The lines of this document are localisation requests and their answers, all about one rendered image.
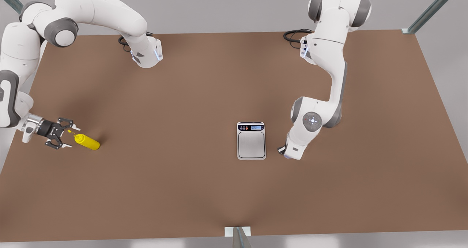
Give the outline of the yellow sauce bottle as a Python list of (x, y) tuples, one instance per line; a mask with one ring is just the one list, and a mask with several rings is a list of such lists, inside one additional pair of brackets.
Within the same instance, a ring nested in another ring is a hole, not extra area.
[(79, 145), (82, 145), (86, 148), (89, 148), (91, 150), (98, 150), (100, 148), (100, 143), (84, 134), (76, 134), (74, 132), (72, 132), (71, 130), (68, 130), (69, 133), (72, 133), (74, 138), (75, 138), (75, 142), (78, 143)]

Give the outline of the silver digital kitchen scale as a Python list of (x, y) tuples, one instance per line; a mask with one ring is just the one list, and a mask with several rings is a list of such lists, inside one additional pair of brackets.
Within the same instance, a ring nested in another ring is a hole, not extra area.
[(238, 122), (236, 124), (237, 158), (264, 160), (266, 158), (265, 124)]

